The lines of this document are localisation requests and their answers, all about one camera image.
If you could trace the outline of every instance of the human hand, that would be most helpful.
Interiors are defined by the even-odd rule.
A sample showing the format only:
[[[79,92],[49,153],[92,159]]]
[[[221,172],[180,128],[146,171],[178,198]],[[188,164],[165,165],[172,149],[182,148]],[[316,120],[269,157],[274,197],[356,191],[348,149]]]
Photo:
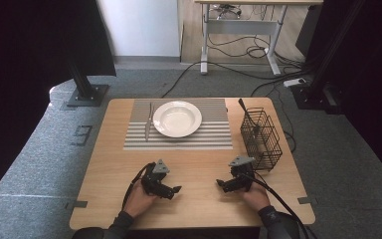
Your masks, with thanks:
[[[235,192],[256,212],[271,205],[266,189],[256,182],[251,184],[249,191],[245,191],[245,188],[243,188]]]
[[[153,205],[157,199],[156,195],[147,195],[141,184],[141,179],[138,179],[132,186],[131,193],[126,200],[123,211],[131,217],[136,218]]]

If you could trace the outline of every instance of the floor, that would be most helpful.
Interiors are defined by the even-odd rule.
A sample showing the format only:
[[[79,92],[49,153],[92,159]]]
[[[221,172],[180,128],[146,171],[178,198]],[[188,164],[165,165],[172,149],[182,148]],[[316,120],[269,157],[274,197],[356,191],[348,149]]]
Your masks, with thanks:
[[[150,69],[131,62],[117,65],[117,77],[90,77],[92,83],[110,85],[99,108],[64,108],[73,81],[52,90],[45,115],[0,182],[0,238],[71,238],[73,204],[110,99],[160,98],[187,67],[144,65]],[[167,97],[247,97],[264,82],[216,67],[201,76],[195,66]],[[261,88],[255,96],[269,96],[283,128],[293,131],[293,157],[316,216],[309,227],[317,238],[382,238],[382,164],[347,118],[299,110],[282,84]],[[92,128],[84,145],[76,136],[81,125]]]

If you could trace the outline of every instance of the white wall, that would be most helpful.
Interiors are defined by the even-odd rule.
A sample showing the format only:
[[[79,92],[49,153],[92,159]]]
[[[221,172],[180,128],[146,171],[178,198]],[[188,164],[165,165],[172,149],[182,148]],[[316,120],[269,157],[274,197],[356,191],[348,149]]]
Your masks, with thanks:
[[[180,56],[178,0],[97,0],[97,4],[114,56]]]

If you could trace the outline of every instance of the desk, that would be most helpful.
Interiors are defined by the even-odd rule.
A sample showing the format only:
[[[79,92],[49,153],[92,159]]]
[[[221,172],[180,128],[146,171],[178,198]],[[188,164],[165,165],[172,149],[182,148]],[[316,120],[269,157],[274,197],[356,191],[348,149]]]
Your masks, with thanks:
[[[299,204],[306,197],[273,104],[267,98],[243,99],[247,108],[263,107],[281,138],[283,155],[264,179],[305,224],[315,220],[310,204]],[[225,99],[228,109],[232,149],[215,150],[123,150],[131,117],[133,99],[112,100],[104,116],[95,149],[78,197],[87,207],[76,207],[71,217],[73,229],[98,226],[107,228],[120,210],[126,189],[139,169],[162,158],[170,172],[163,183],[182,189],[172,200],[160,199],[133,225],[135,229],[205,228],[261,226],[257,213],[235,193],[224,193],[216,179],[231,179],[228,163],[237,155],[247,155],[240,126],[244,117],[238,99]],[[286,211],[270,195],[272,205]]]
[[[278,42],[282,24],[284,23],[287,5],[320,5],[323,0],[194,0],[204,5],[203,14],[203,48],[201,53],[201,74],[207,74],[208,34],[241,34],[241,35],[270,35],[270,46],[265,49],[266,57],[275,75],[280,75],[275,58],[275,47]],[[212,20],[209,19],[210,4],[231,5],[283,5],[277,22],[262,20]]]

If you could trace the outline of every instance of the white plate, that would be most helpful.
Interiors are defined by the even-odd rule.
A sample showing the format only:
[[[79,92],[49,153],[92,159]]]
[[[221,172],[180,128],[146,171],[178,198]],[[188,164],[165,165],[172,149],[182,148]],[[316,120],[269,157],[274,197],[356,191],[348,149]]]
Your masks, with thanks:
[[[153,115],[153,125],[162,134],[182,137],[193,133],[201,124],[201,113],[187,102],[170,102],[159,107]]]

